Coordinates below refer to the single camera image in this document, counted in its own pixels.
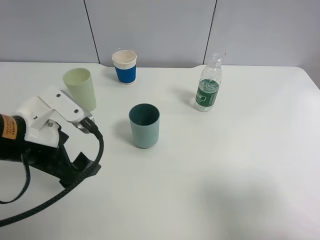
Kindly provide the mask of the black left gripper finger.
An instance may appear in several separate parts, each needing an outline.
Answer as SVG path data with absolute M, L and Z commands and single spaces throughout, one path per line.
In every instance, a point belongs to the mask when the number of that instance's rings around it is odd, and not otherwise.
M 78 154 L 73 162 L 68 158 L 68 155 L 64 157 L 59 163 L 59 183 L 67 188 L 80 177 L 86 170 L 88 170 L 94 161 L 86 157 L 82 152 Z

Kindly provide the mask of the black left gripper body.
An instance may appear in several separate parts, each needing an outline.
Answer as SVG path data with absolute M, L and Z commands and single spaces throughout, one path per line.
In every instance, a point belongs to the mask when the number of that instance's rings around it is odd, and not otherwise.
M 25 150 L 22 156 L 26 175 L 30 174 L 30 167 L 34 167 L 50 175 L 75 174 L 75 167 L 71 163 L 64 147 L 64 143 L 68 140 L 69 136 L 62 131 L 60 125 L 58 126 L 57 133 L 57 147 L 24 141 L 23 146 Z

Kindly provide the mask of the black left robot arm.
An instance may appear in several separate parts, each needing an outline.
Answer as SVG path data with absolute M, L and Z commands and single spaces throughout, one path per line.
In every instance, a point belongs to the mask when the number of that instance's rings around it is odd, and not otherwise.
M 27 139 L 31 133 L 27 121 L 18 115 L 0 116 L 0 159 L 8 162 L 21 162 L 26 154 L 26 163 L 46 174 L 59 179 L 66 188 L 82 173 L 88 170 L 93 161 L 80 152 L 71 161 L 64 144 L 69 136 L 62 131 L 56 121 L 47 118 L 35 133 L 35 142 Z

